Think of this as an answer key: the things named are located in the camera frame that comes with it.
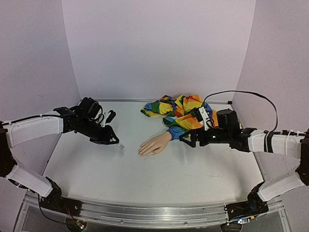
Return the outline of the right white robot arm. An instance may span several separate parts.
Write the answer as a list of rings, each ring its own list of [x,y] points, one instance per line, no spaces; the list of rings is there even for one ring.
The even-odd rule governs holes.
[[[247,200],[225,206],[228,220],[243,223],[246,218],[268,211],[268,201],[288,191],[309,184],[309,133],[292,130],[266,131],[240,127],[236,111],[224,109],[217,112],[218,126],[212,127],[204,108],[200,108],[198,121],[204,126],[180,136],[180,141],[191,147],[196,145],[228,144],[241,152],[282,154],[300,160],[299,166],[285,175],[255,186]]]

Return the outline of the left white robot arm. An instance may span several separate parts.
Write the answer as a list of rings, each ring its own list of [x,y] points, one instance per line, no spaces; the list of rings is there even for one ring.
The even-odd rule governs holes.
[[[80,133],[98,145],[119,145],[109,123],[115,111],[104,112],[98,101],[85,97],[71,108],[55,108],[51,113],[0,123],[0,175],[15,186],[39,196],[39,206],[55,212],[78,216],[82,202],[62,195],[49,177],[26,168],[12,155],[11,148],[48,135]]]

